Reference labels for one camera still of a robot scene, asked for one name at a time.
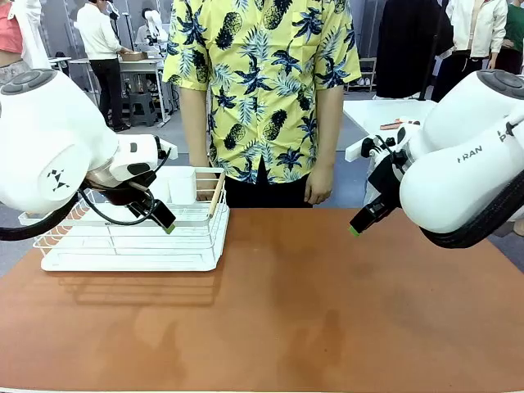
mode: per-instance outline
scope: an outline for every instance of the white cup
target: white cup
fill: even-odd
[[[192,166],[174,166],[169,171],[169,192],[175,205],[197,201],[197,172]]]

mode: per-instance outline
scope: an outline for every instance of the floral shirt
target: floral shirt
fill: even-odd
[[[165,80],[210,87],[210,159],[270,183],[308,174],[316,92],[360,77],[349,0],[174,0]]]

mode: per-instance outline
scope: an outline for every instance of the brown tabletop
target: brown tabletop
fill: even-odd
[[[401,212],[236,210],[213,273],[0,280],[0,386],[88,391],[516,391],[524,277]]]

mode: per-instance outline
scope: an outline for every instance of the white jacket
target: white jacket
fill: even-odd
[[[42,6],[40,0],[16,0],[7,19],[16,18],[24,43],[22,59],[30,68],[51,68],[38,27]]]
[[[466,51],[472,28],[475,0],[449,0],[447,14],[454,28],[455,50]],[[506,35],[507,0],[485,0],[478,14],[472,44],[472,57],[499,53]]]

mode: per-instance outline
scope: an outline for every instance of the pink top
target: pink top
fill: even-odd
[[[7,19],[11,3],[0,6],[0,51],[22,53],[22,33],[16,18]]]

